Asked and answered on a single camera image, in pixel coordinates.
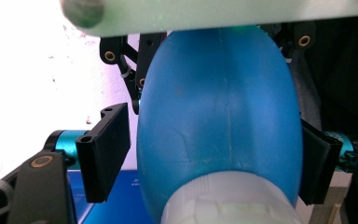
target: bolt hole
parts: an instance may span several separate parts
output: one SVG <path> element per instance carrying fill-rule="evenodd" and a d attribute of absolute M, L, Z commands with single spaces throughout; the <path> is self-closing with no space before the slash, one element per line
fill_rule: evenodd
<path fill-rule="evenodd" d="M 109 62 L 114 61 L 116 58 L 115 54 L 112 51 L 107 51 L 104 56 L 105 56 L 105 59 Z"/>
<path fill-rule="evenodd" d="M 310 43 L 310 36 L 304 35 L 298 40 L 298 45 L 302 48 L 306 47 Z"/>
<path fill-rule="evenodd" d="M 139 84 L 141 84 L 141 86 L 143 86 L 145 84 L 145 79 L 142 78 L 141 80 L 139 80 Z"/>
<path fill-rule="evenodd" d="M 82 137 L 80 139 L 80 142 L 89 142 L 91 141 L 92 137 L 91 136 L 86 136 L 86 137 Z"/>

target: white background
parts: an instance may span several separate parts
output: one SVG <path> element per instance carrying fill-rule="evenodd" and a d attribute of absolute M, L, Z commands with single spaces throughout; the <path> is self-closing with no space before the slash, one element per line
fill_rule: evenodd
<path fill-rule="evenodd" d="M 99 57 L 99 38 L 79 32 L 58 0 L 0 1 L 0 178 L 52 132 L 90 130 L 100 110 L 123 102 L 132 141 L 123 168 L 136 169 L 137 116 L 118 68 Z"/>

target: inflated rubber bladder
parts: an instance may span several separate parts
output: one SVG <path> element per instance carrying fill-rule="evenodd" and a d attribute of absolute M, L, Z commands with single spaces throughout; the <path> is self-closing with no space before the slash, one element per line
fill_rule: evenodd
<path fill-rule="evenodd" d="M 155 223 L 176 190 L 220 171 L 265 178 L 295 205 L 296 90 L 279 49 L 257 26 L 172 32 L 149 67 L 138 122 L 140 186 Z"/>

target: blue metal part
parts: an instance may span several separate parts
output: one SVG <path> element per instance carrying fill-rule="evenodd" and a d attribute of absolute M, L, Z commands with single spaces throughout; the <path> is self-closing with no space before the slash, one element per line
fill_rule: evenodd
<path fill-rule="evenodd" d="M 66 130 L 60 134 L 56 149 L 64 150 L 68 156 L 73 157 L 76 161 L 74 165 L 68 167 L 68 170 L 80 170 L 75 140 L 85 132 L 85 130 Z"/>

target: black plastic bracket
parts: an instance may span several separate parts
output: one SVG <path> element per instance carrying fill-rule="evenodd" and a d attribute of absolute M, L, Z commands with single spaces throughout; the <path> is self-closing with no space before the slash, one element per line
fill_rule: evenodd
<path fill-rule="evenodd" d="M 301 124 L 303 169 L 299 196 L 306 205 L 324 203 L 342 143 L 319 132 L 304 120 Z"/>
<path fill-rule="evenodd" d="M 62 154 L 42 150 L 19 167 L 7 223 L 76 223 Z"/>
<path fill-rule="evenodd" d="M 77 156 L 89 203 L 107 200 L 131 146 L 127 104 L 101 111 L 95 127 L 76 139 Z"/>

